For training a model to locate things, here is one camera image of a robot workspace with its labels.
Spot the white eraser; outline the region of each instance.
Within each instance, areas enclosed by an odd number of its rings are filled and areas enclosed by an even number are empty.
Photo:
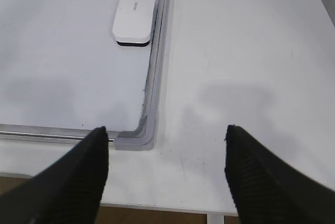
[[[151,37],[156,0],[120,0],[113,24],[119,45],[146,46]]]

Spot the white table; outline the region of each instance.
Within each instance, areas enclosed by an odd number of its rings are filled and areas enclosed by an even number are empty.
[[[335,189],[335,29],[321,0],[172,0],[157,143],[110,151],[103,204],[236,215],[228,124]],[[35,175],[71,146],[0,142],[2,174]]]

